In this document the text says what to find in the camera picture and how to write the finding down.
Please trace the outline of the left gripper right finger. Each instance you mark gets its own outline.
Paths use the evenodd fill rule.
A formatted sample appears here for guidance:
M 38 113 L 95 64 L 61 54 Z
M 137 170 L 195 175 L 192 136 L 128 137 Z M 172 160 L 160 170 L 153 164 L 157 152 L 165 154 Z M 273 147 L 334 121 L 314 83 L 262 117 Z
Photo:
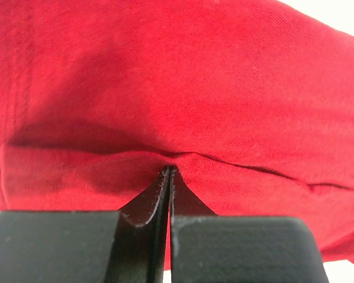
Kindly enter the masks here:
M 172 282 L 327 282 L 307 225 L 285 216 L 219 216 L 172 168 Z

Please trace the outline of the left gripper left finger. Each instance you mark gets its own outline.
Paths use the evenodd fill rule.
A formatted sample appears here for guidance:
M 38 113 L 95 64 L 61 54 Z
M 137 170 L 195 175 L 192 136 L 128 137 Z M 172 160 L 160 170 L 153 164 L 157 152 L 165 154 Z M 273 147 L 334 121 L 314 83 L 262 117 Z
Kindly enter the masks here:
M 0 282 L 162 282 L 169 169 L 119 210 L 0 212 Z

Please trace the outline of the dark red t shirt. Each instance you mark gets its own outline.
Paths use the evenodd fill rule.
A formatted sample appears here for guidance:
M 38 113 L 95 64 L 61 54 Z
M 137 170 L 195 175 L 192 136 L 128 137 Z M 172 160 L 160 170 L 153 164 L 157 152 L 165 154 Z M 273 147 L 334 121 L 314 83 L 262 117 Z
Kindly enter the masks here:
M 0 210 L 114 210 L 167 165 L 354 263 L 354 37 L 279 1 L 0 1 Z

